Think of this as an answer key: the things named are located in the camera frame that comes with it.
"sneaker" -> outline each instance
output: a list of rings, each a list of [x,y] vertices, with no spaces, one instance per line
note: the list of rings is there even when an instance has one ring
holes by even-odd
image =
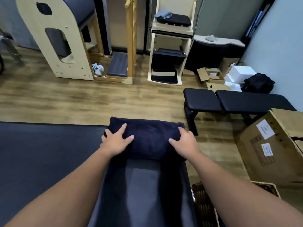
[[[101,64],[92,64],[92,66],[96,75],[101,75],[104,72],[104,68]]]

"person's right hand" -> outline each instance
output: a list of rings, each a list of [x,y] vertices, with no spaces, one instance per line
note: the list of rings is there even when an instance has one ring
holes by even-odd
[[[200,149],[191,131],[186,131],[182,127],[179,127],[179,131],[181,134],[180,140],[169,139],[169,143],[179,155],[189,160],[189,158],[195,156],[195,154],[200,153]]]

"blue cloth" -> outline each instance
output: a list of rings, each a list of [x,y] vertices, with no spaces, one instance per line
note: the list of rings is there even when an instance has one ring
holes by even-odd
[[[154,15],[154,17],[155,17],[155,18],[158,18],[158,17],[167,17],[167,16],[169,16],[169,15],[171,15],[171,14],[172,14],[171,11],[159,11],[159,12],[157,12],[157,13]]]
[[[169,143],[169,138],[176,141],[180,140],[178,127],[184,128],[183,123],[111,117],[108,129],[115,133],[124,123],[127,124],[127,127],[123,138],[134,135],[134,140],[118,157],[148,160],[185,160]]]

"black bench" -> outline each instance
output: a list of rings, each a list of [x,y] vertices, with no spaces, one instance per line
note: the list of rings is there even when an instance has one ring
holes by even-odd
[[[282,95],[251,92],[235,92],[218,90],[214,93],[206,89],[185,88],[184,110],[188,128],[198,135],[194,122],[198,112],[226,112],[241,114],[247,125],[252,124],[271,108],[296,111],[291,103]]]

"wooden post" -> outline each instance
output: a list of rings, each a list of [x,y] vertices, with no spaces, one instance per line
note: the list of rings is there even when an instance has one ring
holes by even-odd
[[[126,26],[127,26],[127,77],[133,77],[133,2],[132,0],[125,0],[126,8]]]
[[[137,0],[133,0],[133,61],[137,63]]]

